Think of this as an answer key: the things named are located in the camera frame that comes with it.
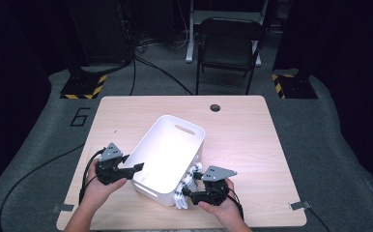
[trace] dark curtain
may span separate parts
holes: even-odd
[[[344,138],[373,174],[373,1],[295,0],[273,65],[291,68],[328,87]]]

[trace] chair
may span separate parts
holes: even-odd
[[[248,94],[264,35],[264,27],[251,20],[211,17],[202,21],[198,31],[195,95],[198,95],[199,74],[201,70],[204,72],[204,67],[240,71],[244,72],[244,77],[250,72],[245,87]],[[257,46],[253,51],[252,43],[255,41]]]

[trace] wrist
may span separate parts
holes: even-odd
[[[249,232],[252,231],[243,220],[236,220],[227,227],[230,232]]]

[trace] black cable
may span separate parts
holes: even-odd
[[[57,160],[57,159],[59,159],[59,158],[61,158],[61,157],[64,157],[64,156],[66,156],[66,155],[68,155],[68,154],[70,154],[70,153],[76,151],[77,149],[79,149],[79,148],[82,147],[82,146],[84,146],[84,143],[83,143],[83,144],[80,144],[79,146],[77,146],[77,147],[75,147],[75,148],[73,148],[73,149],[67,151],[66,153],[64,153],[64,154],[62,154],[62,155],[60,155],[60,156],[58,156],[58,157],[55,157],[55,158],[53,158],[53,159],[51,159],[51,160],[49,160],[49,161],[47,161],[47,162],[41,164],[40,166],[36,167],[36,168],[33,169],[32,171],[30,171],[29,173],[27,173],[26,175],[24,175],[20,180],[18,180],[18,181],[17,181],[17,182],[12,186],[12,188],[8,191],[8,193],[7,193],[6,196],[5,196],[5,199],[3,200],[3,202],[2,202],[2,204],[1,204],[1,206],[0,206],[0,232],[3,231],[3,227],[2,227],[2,213],[3,213],[3,208],[4,208],[5,204],[6,204],[7,199],[9,198],[10,194],[11,194],[11,193],[13,192],[13,190],[18,186],[18,184],[20,184],[24,179],[26,179],[28,176],[30,176],[31,174],[33,174],[35,171],[39,170],[40,168],[42,168],[42,167],[48,165],[49,163],[51,163],[51,162],[53,162],[53,161],[55,161],[55,160]]]
[[[78,195],[78,204],[81,203],[83,197],[84,197],[84,193],[85,193],[85,189],[87,187],[87,173],[88,173],[88,169],[90,168],[90,165],[91,163],[93,162],[93,160],[96,158],[96,156],[98,156],[99,154],[102,154],[103,152],[105,151],[105,148],[97,151],[95,154],[93,154],[93,156],[90,158],[90,160],[87,162],[87,165],[85,167],[85,170],[84,170],[84,173],[83,173],[83,180],[82,180],[82,183],[81,183],[81,190],[80,190],[80,193]]]
[[[154,65],[153,63],[151,63],[151,62],[149,62],[149,61],[146,61],[146,60],[144,60],[144,59],[142,59],[142,58],[140,58],[140,57],[135,56],[135,60],[141,62],[141,63],[144,64],[144,65],[150,66],[150,67],[152,67],[152,68],[155,68],[155,69],[161,71],[161,72],[164,73],[166,76],[168,76],[169,78],[171,78],[172,80],[174,80],[174,81],[175,81],[177,84],[179,84],[181,87],[183,87],[183,89],[186,90],[190,95],[193,95],[192,92],[190,92],[190,91],[188,90],[188,88],[187,88],[183,83],[181,83],[181,81],[179,81],[177,78],[175,78],[172,74],[168,73],[167,71],[165,71],[165,70],[159,68],[158,66]]]
[[[239,198],[238,198],[238,195],[237,195],[233,190],[231,190],[230,188],[228,188],[228,189],[229,189],[230,191],[232,191],[232,193],[234,193],[236,199],[234,199],[234,198],[233,198],[232,196],[230,196],[229,194],[225,194],[225,193],[223,193],[222,191],[220,191],[220,190],[218,190],[218,189],[216,189],[216,188],[209,188],[208,190],[214,190],[214,191],[216,191],[217,193],[219,193],[219,194],[221,194],[221,195],[223,195],[223,196],[226,196],[226,197],[228,197],[230,200],[232,200],[232,202],[234,202],[235,205],[238,207],[238,210],[239,210],[239,213],[240,213],[240,215],[241,215],[242,220],[244,220],[244,208],[243,208],[242,205],[241,205],[241,202],[240,202],[240,200],[239,200]]]
[[[320,223],[325,227],[326,231],[330,232],[328,226],[327,226],[327,225],[326,225],[326,224],[325,224],[325,223],[320,219],[319,216],[317,216],[317,214],[316,214],[312,209],[307,208],[307,210],[309,210],[310,213],[312,213],[312,215],[313,215],[314,217],[316,217],[316,218],[319,220],[319,222],[320,222]]]
[[[134,64],[134,75],[133,75],[133,80],[132,80],[132,88],[131,91],[129,92],[129,96],[132,95],[132,91],[134,90],[135,87],[135,59],[132,58],[132,63]]]

